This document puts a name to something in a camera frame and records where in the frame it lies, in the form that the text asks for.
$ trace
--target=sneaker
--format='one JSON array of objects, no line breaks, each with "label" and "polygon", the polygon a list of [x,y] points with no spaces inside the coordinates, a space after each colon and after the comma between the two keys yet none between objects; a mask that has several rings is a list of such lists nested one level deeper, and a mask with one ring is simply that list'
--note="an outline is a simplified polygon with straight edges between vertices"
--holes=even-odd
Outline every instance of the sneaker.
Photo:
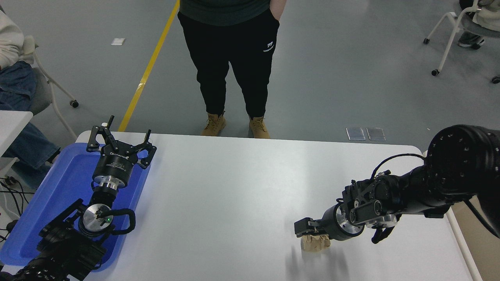
[{"label": "sneaker", "polygon": [[460,41],[458,41],[458,45],[460,47],[472,47],[474,45],[476,45],[476,46],[482,46],[484,43],[485,43],[484,39],[479,40],[478,43],[476,43],[476,42],[460,42]]}]

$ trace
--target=black sweatpants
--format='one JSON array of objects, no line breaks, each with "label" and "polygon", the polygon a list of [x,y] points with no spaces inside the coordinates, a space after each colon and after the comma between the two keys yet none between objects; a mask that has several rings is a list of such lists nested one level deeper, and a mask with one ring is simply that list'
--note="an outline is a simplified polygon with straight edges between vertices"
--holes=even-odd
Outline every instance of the black sweatpants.
[{"label": "black sweatpants", "polygon": [[196,66],[206,112],[221,115],[226,103],[226,76],[231,63],[251,118],[266,112],[271,63],[280,26],[270,10],[231,26],[214,26],[182,13],[178,18]]}]

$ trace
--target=white desk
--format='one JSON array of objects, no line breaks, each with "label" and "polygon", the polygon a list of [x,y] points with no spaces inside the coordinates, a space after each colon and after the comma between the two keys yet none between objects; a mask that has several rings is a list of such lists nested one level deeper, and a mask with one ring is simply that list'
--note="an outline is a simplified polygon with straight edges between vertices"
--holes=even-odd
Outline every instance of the white desk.
[{"label": "white desk", "polygon": [[0,110],[0,156],[33,117],[30,111]]},{"label": "white desk", "polygon": [[[133,145],[144,139],[113,134]],[[369,178],[386,157],[421,153],[416,147],[165,134],[150,141],[158,150],[137,226],[116,262],[86,280],[471,280],[446,218],[403,215],[377,245],[366,229],[321,253],[302,252],[295,237],[294,222],[320,219],[351,179]],[[422,163],[400,157],[381,169],[402,175]]]}]

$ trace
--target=work boot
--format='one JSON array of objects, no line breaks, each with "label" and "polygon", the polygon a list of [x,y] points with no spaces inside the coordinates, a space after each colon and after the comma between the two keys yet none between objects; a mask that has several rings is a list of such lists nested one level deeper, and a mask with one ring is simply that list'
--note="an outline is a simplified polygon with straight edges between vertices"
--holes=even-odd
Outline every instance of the work boot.
[{"label": "work boot", "polygon": [[264,117],[254,117],[250,119],[250,130],[253,133],[254,139],[270,139],[266,124],[264,124]]},{"label": "work boot", "polygon": [[226,126],[226,118],[224,118],[224,113],[220,116],[217,114],[208,113],[208,120],[206,121],[206,127],[201,132],[202,136],[212,136],[216,137],[222,129]]}]

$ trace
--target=dark green shirt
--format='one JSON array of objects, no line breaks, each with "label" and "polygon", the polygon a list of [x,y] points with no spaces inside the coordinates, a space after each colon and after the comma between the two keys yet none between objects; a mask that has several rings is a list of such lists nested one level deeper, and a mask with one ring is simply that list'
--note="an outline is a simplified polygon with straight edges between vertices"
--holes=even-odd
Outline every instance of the dark green shirt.
[{"label": "dark green shirt", "polygon": [[180,12],[195,21],[213,26],[232,26],[248,21],[269,9],[270,0],[180,0]]}]

